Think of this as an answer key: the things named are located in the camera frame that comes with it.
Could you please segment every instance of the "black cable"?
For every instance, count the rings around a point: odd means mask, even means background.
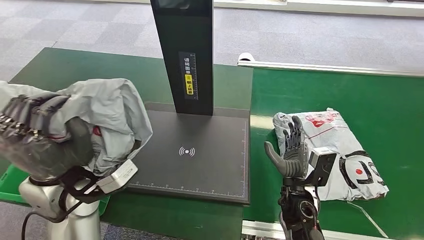
[[[82,203],[83,203],[82,201],[79,201],[74,206],[72,206],[68,211],[66,211],[64,214],[60,215],[58,218],[51,218],[51,217],[43,216],[43,215],[41,215],[40,213],[38,213],[36,211],[32,211],[32,212],[28,213],[26,215],[25,219],[23,220],[23,223],[22,223],[22,231],[20,233],[21,240],[25,240],[25,230],[27,229],[28,219],[30,219],[30,217],[32,215],[40,216],[40,217],[42,217],[45,220],[48,220],[48,221],[50,221],[50,222],[52,222],[54,224],[57,224],[57,223],[60,223],[63,220],[65,220],[66,217],[70,213],[72,213],[76,208],[78,208]]]
[[[31,217],[32,215],[37,215],[37,216],[42,217],[43,219],[48,220],[46,217],[44,217],[43,215],[39,214],[39,213],[38,213],[38,212],[36,212],[36,211],[32,211],[32,212],[28,213],[28,214],[26,215],[25,219],[23,220],[23,223],[22,223],[22,231],[20,232],[20,238],[21,238],[22,240],[25,240],[25,230],[27,229],[28,219],[30,219],[30,217]]]

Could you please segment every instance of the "display screen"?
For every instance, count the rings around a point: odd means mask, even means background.
[[[160,9],[204,10],[211,0],[156,0]]]

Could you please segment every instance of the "robotic hand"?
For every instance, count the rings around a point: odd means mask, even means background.
[[[267,156],[283,176],[278,200],[281,206],[279,221],[287,240],[323,240],[318,221],[318,187],[327,184],[336,153],[326,147],[314,148],[308,161],[302,122],[297,116],[293,116],[292,121],[288,124],[290,133],[283,131],[285,149],[282,157],[270,142],[264,143]],[[307,176],[309,165],[315,169]]]
[[[108,176],[88,170],[95,159],[92,133],[79,117],[64,123],[60,140],[49,132],[53,115],[69,98],[52,92],[19,95],[0,112],[0,155],[30,174],[19,185],[35,208],[24,220],[23,240],[31,215],[49,220],[49,240],[100,240],[100,199],[123,189],[137,172],[130,159]]]

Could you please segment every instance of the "plastic wrap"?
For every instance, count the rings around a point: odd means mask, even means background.
[[[144,104],[127,79],[90,79],[52,93],[0,82],[0,153],[40,179],[85,166],[107,176],[150,139]]]
[[[305,132],[308,154],[327,147],[337,153],[326,186],[318,188],[321,200],[374,199],[389,191],[372,159],[349,129],[342,115],[331,108],[322,112],[277,113],[273,118],[280,151],[284,153],[283,130],[289,131],[291,116],[298,116]]]

